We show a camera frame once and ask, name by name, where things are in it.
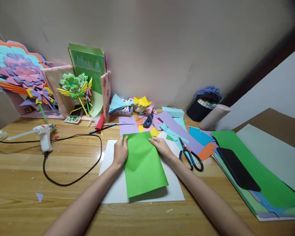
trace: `blue yarn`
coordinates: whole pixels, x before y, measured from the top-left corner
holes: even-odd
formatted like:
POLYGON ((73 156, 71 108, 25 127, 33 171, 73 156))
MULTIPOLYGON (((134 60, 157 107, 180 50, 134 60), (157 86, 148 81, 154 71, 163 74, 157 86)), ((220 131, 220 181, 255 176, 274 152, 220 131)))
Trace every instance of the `blue yarn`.
POLYGON ((208 94, 208 93, 214 93, 216 95, 218 95, 220 101, 222 101, 223 97, 222 95, 220 94, 220 90, 215 87, 215 86, 208 86, 206 87, 205 89, 200 89, 196 94, 195 94, 195 97, 197 97, 197 95, 204 95, 204 94, 208 94))

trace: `small card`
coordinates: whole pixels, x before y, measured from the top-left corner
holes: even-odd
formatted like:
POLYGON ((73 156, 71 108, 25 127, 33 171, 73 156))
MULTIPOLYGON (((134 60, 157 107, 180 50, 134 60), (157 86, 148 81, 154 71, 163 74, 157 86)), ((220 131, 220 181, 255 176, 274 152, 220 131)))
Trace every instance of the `small card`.
POLYGON ((81 120, 81 116, 68 116, 66 119, 65 119, 65 122, 66 123, 71 123, 71 124, 78 124, 81 120))

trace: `white cylinder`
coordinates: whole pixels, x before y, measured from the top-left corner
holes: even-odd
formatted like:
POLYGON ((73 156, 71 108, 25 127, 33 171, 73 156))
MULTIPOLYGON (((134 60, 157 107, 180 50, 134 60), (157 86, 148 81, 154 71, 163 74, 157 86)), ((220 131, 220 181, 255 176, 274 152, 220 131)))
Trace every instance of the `white cylinder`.
POLYGON ((213 127, 220 119, 226 116, 231 110, 225 105, 217 105, 200 123, 199 127, 208 130, 213 127))

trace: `paper bouquet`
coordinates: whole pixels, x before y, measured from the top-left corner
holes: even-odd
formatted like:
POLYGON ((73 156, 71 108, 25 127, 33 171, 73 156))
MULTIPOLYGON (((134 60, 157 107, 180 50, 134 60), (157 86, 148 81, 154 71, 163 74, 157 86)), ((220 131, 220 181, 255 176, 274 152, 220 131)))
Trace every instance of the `paper bouquet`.
POLYGON ((41 74, 42 68, 48 68, 45 63, 40 54, 28 52, 21 43, 0 40, 0 86, 4 92, 27 96, 20 106, 38 105, 46 119, 46 112, 60 113, 41 74), (42 103, 48 105, 50 110, 43 111, 42 103))
POLYGON ((75 77, 73 74, 63 74, 62 79, 59 81, 59 84, 62 85, 62 88, 57 88, 58 91, 65 95, 65 96, 71 96, 76 101, 79 100, 82 107, 72 110, 73 111, 79 110, 83 108, 84 112, 86 113, 86 116, 89 117, 92 110, 89 110, 89 105, 93 106, 91 104, 91 87, 92 87, 92 80, 93 78, 88 81, 88 76, 85 75, 85 73, 79 75, 78 77, 75 77), (83 100, 85 100, 87 111, 84 107, 83 100))

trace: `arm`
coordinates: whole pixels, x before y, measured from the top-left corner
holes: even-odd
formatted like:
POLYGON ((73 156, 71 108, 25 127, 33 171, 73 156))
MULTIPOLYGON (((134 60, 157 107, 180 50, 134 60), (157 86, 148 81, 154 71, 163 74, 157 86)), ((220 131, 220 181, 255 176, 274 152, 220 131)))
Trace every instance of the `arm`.
POLYGON ((114 145, 114 161, 70 206, 53 222, 44 236, 82 235, 102 197, 128 157, 128 137, 114 145))
POLYGON ((170 150, 165 140, 153 138, 149 141, 158 149, 164 159, 173 168, 179 178, 189 189, 202 210, 222 235, 254 235, 240 216, 182 163, 170 150))

